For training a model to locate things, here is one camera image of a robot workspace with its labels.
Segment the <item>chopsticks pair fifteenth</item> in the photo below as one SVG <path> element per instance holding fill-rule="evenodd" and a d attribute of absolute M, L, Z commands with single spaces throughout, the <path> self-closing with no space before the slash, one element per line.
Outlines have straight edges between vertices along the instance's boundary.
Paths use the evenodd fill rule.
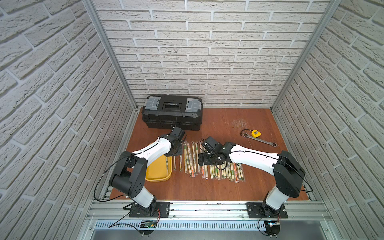
<path fill-rule="evenodd" d="M 182 172 L 183 171 L 183 156 L 180 155 L 179 157 L 179 171 Z"/>

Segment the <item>chopsticks pair fourteenth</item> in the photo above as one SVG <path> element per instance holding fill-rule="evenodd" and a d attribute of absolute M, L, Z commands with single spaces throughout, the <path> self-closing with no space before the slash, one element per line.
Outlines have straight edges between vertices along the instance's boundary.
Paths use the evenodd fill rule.
<path fill-rule="evenodd" d="M 188 153 L 187 153 L 187 144 L 184 143 L 183 144 L 184 146 L 184 164 L 185 164 L 185 173 L 188 174 L 189 173 L 189 167 L 188 167 Z"/>

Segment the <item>chopsticks pair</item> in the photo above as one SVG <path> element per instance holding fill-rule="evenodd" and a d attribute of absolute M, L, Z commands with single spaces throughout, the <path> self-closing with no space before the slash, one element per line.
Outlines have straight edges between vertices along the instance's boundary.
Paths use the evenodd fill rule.
<path fill-rule="evenodd" d="M 210 178 L 211 178 L 211 179 L 214 179 L 214 171 L 213 171 L 213 169 L 212 169 L 212 166 L 209 165 L 209 166 L 208 166 L 208 169 L 209 169 L 209 173 L 210 173 Z"/>
<path fill-rule="evenodd" d="M 227 176 L 226 176 L 226 170 L 225 170 L 225 165 L 221 165 L 220 166 L 220 176 L 221 176 L 221 179 L 226 179 Z"/>
<path fill-rule="evenodd" d="M 236 163 L 233 163 L 233 169 L 234 169 L 235 183 L 238 183 L 239 182 L 239 174 L 238 174 L 238 168 L 237 168 Z"/>
<path fill-rule="evenodd" d="M 225 165 L 225 174 L 226 174 L 226 178 L 230 180 L 231 179 L 231 174 L 230 174 L 230 171 L 229 171 L 228 163 L 226 163 L 226 165 Z"/>
<path fill-rule="evenodd" d="M 238 171 L 239 180 L 241 182 L 244 182 L 245 178 L 244 178 L 243 168 L 242 168 L 241 164 L 239 164 L 239 163 L 237 163 L 237 171 Z"/>
<path fill-rule="evenodd" d="M 221 180 L 221 170 L 216 166 L 215 171 L 217 179 Z"/>
<path fill-rule="evenodd" d="M 205 153 L 205 149 L 202 145 L 203 141 L 200 141 L 199 142 L 199 150 L 200 150 L 200 153 L 199 153 L 199 165 L 201 166 L 202 168 L 202 175 L 203 175 L 203 179 L 207 179 L 207 169 L 206 169 L 206 166 L 204 164 L 204 156 L 203 154 Z"/>
<path fill-rule="evenodd" d="M 216 166 L 211 166 L 211 171 L 212 171 L 212 178 L 217 179 Z"/>
<path fill-rule="evenodd" d="M 234 173 L 232 166 L 233 166 L 233 164 L 229 163 L 228 168 L 229 168 L 230 178 L 231 178 L 231 181 L 234 182 L 235 181 L 235 173 Z"/>

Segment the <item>chopsticks pair twelfth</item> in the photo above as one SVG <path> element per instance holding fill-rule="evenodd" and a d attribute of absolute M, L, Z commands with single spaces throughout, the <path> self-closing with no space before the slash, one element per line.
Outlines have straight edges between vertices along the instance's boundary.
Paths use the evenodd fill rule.
<path fill-rule="evenodd" d="M 193 154 L 193 162 L 194 162 L 194 169 L 195 169 L 195 176 L 198 175 L 198 164 L 197 164 L 197 158 L 196 158 L 196 148 L 195 148 L 195 142 L 192 142 L 192 154 Z"/>

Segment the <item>chopsticks pair thirteenth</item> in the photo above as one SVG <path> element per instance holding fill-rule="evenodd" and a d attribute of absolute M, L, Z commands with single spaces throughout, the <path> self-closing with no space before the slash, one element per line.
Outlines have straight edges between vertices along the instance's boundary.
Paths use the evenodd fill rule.
<path fill-rule="evenodd" d="M 194 171 L 194 165 L 193 165 L 192 151 L 191 151 L 190 143 L 187 143 L 187 150 L 188 150 L 188 155 L 189 155 L 189 165 L 190 165 L 190 170 L 191 170 L 191 176 L 195 177 L 195 171 Z"/>

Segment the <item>yellow plastic storage box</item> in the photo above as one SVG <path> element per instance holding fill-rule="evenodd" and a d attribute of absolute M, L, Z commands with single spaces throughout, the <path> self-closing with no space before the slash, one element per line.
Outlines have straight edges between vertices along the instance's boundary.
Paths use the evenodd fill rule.
<path fill-rule="evenodd" d="M 153 183 L 167 181 L 171 177 L 173 171 L 173 159 L 172 157 L 168 157 L 168 159 L 169 175 L 166 176 L 166 156 L 162 155 L 147 167 L 146 181 Z"/>

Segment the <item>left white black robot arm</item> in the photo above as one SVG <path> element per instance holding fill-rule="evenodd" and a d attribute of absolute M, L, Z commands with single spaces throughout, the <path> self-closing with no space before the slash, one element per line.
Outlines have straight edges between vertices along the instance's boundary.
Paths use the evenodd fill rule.
<path fill-rule="evenodd" d="M 140 210 L 154 214 L 157 200 L 145 187 L 147 167 L 161 156 L 176 156 L 184 135 L 163 135 L 143 149 L 123 152 L 123 159 L 116 164 L 110 177 L 110 186 L 127 195 Z"/>

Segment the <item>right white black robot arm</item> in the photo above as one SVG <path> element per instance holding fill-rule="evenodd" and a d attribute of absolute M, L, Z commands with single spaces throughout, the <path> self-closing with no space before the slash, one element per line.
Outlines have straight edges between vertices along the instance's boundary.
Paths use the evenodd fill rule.
<path fill-rule="evenodd" d="M 198 155 L 198 164 L 201 167 L 235 163 L 259 169 L 274 176 L 275 185 L 260 206 L 262 217 L 278 216 L 285 201 L 299 197 L 302 191 L 306 173 L 293 155 L 287 151 L 279 154 L 265 153 L 230 142 L 222 145 L 214 139 L 206 140 L 203 147 L 205 151 Z"/>

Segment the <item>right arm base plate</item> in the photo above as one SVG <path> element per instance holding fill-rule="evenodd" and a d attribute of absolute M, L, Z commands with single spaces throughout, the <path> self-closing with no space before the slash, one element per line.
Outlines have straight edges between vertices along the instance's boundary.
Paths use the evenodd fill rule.
<path fill-rule="evenodd" d="M 277 210 L 274 210 L 264 202 L 247 202 L 246 207 L 250 219 L 288 218 L 287 210 L 284 204 L 282 204 L 281 207 Z"/>

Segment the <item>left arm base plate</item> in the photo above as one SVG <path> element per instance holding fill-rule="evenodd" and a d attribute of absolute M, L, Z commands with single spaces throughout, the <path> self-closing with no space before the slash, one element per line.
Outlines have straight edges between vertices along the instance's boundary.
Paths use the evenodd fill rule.
<path fill-rule="evenodd" d="M 168 218 L 170 202 L 156 202 L 148 208 L 136 204 L 130 211 L 130 218 Z"/>

